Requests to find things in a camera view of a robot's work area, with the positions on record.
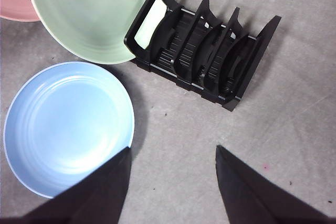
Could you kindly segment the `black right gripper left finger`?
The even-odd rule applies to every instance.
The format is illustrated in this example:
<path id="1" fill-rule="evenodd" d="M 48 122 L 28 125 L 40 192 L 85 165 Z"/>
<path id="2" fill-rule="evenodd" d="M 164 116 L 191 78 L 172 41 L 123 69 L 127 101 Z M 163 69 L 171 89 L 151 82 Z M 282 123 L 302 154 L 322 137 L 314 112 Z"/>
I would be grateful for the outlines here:
<path id="1" fill-rule="evenodd" d="M 128 192 L 131 149 L 124 148 L 85 179 L 21 217 L 1 223 L 118 223 Z"/>

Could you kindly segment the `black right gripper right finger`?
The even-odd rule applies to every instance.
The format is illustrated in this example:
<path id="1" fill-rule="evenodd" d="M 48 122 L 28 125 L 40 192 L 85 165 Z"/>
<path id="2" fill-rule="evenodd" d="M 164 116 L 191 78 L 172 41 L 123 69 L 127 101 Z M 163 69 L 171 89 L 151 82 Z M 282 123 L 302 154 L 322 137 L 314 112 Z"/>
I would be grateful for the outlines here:
<path id="1" fill-rule="evenodd" d="M 273 184 L 221 145 L 216 175 L 230 223 L 335 223 Z"/>

